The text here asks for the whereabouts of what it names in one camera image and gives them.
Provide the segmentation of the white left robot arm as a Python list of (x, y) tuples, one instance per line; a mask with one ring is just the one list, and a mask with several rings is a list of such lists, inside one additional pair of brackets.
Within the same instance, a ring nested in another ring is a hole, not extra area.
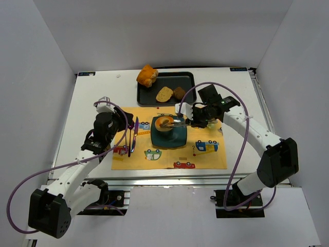
[(30, 197), (28, 226), (57, 239), (68, 230), (71, 220), (93, 203), (104, 203), (108, 185), (102, 180), (85, 181), (106, 156), (118, 132), (134, 124), (133, 114), (117, 107), (96, 115), (81, 150), (71, 165), (45, 189)]

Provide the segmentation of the orange glazed donut bread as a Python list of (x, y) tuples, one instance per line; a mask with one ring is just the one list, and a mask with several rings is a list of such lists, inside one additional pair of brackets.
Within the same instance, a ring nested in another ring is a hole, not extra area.
[(160, 116), (156, 119), (154, 125), (157, 131), (168, 132), (173, 129), (172, 123), (174, 119), (170, 116)]

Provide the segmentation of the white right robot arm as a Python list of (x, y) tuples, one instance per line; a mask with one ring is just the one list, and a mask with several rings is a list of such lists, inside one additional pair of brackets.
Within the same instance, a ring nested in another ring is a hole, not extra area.
[(198, 91), (202, 107), (181, 100), (175, 112), (186, 116), (186, 124), (192, 127), (205, 128), (210, 121), (219, 120), (243, 137), (243, 145), (250, 144), (257, 152), (261, 159), (256, 171), (232, 186), (238, 195), (248, 197), (265, 187), (273, 188), (299, 171), (295, 140), (283, 139), (260, 125), (236, 93), (223, 98), (215, 88), (217, 83), (202, 85)]

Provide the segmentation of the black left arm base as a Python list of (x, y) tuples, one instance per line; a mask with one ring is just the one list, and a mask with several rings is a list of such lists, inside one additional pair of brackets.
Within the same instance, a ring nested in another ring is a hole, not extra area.
[(79, 212), (81, 216), (125, 216), (129, 205), (130, 192), (118, 189), (109, 189), (104, 186), (106, 182), (102, 180), (93, 180), (83, 182), (80, 187), (85, 185), (98, 185), (101, 189), (100, 200), (90, 204), (83, 211)]

